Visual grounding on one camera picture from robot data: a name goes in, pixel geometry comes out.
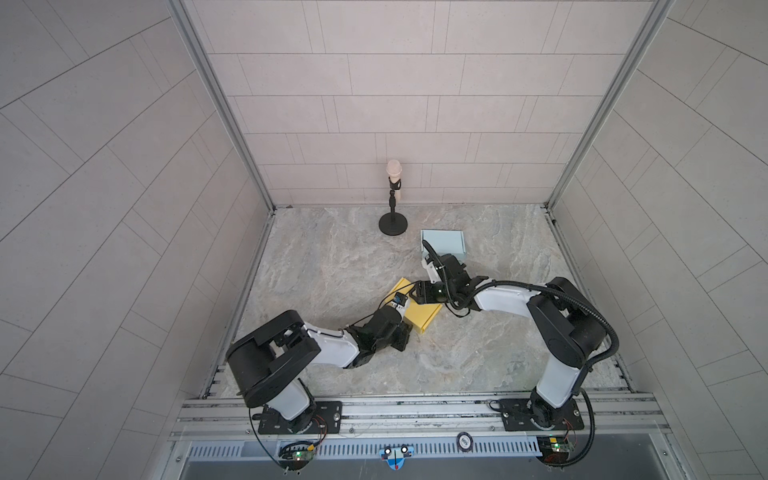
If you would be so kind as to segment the yellow paper box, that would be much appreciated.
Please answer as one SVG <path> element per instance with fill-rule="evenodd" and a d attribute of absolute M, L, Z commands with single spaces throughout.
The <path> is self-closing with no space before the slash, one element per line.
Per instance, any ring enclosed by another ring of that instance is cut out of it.
<path fill-rule="evenodd" d="M 384 298 L 386 304 L 391 298 L 394 292 L 401 291 L 410 295 L 410 291 L 414 288 L 414 285 L 406 278 L 401 278 L 397 284 L 390 290 L 389 294 Z M 404 317 L 420 334 L 423 334 L 427 328 L 431 325 L 438 313 L 443 308 L 442 304 L 418 304 L 413 299 L 410 300 L 409 306 Z"/>

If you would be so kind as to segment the light blue paper box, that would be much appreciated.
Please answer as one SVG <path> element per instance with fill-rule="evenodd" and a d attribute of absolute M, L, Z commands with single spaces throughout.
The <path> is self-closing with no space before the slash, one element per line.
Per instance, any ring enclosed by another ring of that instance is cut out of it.
<path fill-rule="evenodd" d="M 426 241 L 438 255 L 453 255 L 460 262 L 466 260 L 466 243 L 462 231 L 422 230 L 421 241 Z"/>

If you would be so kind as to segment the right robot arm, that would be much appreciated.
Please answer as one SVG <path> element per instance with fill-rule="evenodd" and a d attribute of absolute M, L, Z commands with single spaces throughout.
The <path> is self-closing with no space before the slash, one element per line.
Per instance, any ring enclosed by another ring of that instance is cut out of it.
<path fill-rule="evenodd" d="M 543 285 L 471 277 L 455 256 L 433 251 L 422 259 L 422 266 L 429 278 L 418 281 L 410 293 L 417 303 L 445 304 L 456 311 L 499 311 L 534 322 L 549 358 L 523 411 L 539 429 L 564 423 L 590 369 L 618 350 L 615 330 L 564 277 Z"/>

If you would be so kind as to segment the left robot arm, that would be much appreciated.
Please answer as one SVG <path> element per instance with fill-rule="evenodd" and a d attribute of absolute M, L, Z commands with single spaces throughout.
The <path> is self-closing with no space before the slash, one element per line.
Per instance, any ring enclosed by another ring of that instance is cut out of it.
<path fill-rule="evenodd" d="M 405 308 L 394 304 L 380 307 L 364 325 L 342 330 L 316 327 L 287 310 L 237 340 L 225 360 L 247 407 L 266 406 L 301 429 L 316 410 L 299 379 L 308 366 L 362 367 L 388 348 L 404 351 L 411 331 Z"/>

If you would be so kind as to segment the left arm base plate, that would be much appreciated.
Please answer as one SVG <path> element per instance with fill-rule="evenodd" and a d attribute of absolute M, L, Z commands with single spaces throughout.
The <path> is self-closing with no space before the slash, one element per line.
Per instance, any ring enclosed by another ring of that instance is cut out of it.
<path fill-rule="evenodd" d="M 265 407 L 259 415 L 260 435 L 338 434 L 342 416 L 341 401 L 314 401 L 296 418 L 286 420 L 276 409 Z"/>

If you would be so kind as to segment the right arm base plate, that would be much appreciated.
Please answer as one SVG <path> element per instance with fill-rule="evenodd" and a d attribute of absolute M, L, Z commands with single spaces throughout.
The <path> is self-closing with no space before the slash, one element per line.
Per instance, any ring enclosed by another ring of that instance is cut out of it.
<path fill-rule="evenodd" d="M 585 428 L 581 408 L 574 398 L 554 408 L 541 399 L 502 398 L 497 401 L 507 432 L 580 431 Z"/>

